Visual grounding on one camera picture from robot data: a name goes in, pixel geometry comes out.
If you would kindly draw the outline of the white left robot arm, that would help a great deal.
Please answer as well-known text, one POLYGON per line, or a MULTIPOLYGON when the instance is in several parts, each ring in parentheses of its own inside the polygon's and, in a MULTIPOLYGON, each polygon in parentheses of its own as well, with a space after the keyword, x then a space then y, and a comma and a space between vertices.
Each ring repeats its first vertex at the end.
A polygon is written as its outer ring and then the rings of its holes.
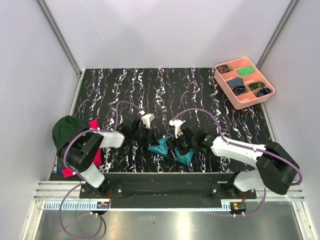
POLYGON ((108 193, 104 175, 94 164, 99 149, 120 148, 127 140, 140 141, 147 146, 158 145, 151 122, 152 113, 140 118, 127 119, 115 130, 91 128, 89 123, 67 115, 54 125, 52 139, 62 166, 88 183, 90 192, 97 198, 108 193))

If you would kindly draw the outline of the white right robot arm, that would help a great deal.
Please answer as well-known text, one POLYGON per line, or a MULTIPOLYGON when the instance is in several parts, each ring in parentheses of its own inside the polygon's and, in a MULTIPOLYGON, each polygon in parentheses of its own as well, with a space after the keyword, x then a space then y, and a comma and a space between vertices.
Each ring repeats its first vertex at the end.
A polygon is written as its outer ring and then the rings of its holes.
POLYGON ((251 166, 250 171, 235 173, 227 185, 228 195, 235 199, 251 189, 267 188, 278 195, 286 195, 295 184, 295 178, 302 176, 299 165, 277 142, 250 144, 221 134, 194 133, 184 127, 167 140, 167 146, 171 151, 177 151, 174 158, 195 150, 251 166))

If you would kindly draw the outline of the teal cloth napkin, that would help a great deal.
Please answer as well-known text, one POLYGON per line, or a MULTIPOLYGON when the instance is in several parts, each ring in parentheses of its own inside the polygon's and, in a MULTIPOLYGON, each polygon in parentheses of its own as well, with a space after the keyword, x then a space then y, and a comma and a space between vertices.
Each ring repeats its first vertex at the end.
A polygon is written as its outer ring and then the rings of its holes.
POLYGON ((157 140, 158 144, 147 147, 149 152, 160 155, 161 157, 173 160, 179 164, 188 166, 192 162, 194 150, 180 151, 177 145, 177 139, 174 135, 169 135, 157 140))

